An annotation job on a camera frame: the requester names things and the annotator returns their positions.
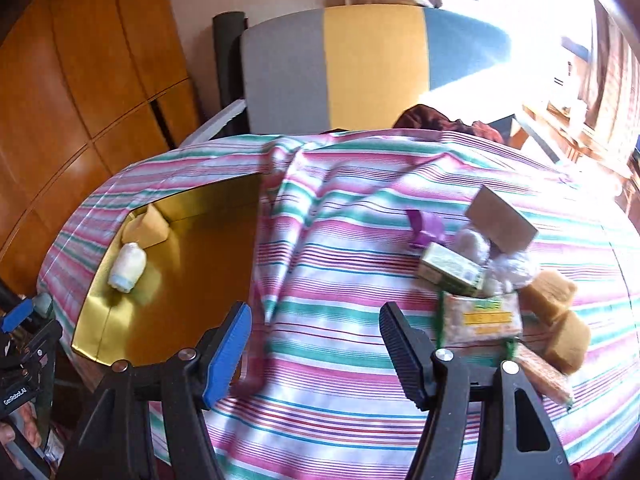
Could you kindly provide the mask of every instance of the purple object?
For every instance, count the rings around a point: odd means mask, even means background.
[[[444,245],[445,235],[442,218],[434,213],[417,209],[407,209],[406,215],[409,217],[409,225],[413,233],[409,242],[411,247],[423,249],[431,242]]]

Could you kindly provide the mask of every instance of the white bottle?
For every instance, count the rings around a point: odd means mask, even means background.
[[[146,266],[146,253],[137,243],[124,244],[109,272],[107,283],[116,290],[130,292]]]

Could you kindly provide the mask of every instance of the plastic package with yellow label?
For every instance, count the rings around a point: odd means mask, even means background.
[[[442,292],[438,346],[515,337],[522,333],[516,293],[468,298]]]

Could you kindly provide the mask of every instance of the blue gripper pad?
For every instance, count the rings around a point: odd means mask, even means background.
[[[27,319],[33,313],[33,303],[31,300],[24,300],[18,304],[11,312],[0,318],[2,322],[2,331],[5,334],[13,332],[20,323]]]
[[[436,387],[431,364],[431,353],[435,350],[433,343],[422,330],[409,325],[393,302],[380,308],[378,322],[404,395],[415,402],[418,409],[427,409]]]
[[[216,349],[207,370],[207,385],[202,400],[211,409],[226,396],[231,378],[251,333],[251,308],[243,303]]]

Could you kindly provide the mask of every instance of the gold tray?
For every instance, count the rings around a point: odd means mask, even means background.
[[[124,226],[107,249],[87,294],[72,348],[111,365],[165,361],[218,326],[235,301],[247,301],[254,260],[260,175],[196,187],[154,205],[169,222],[169,238],[146,249],[145,272],[129,294],[107,285]]]

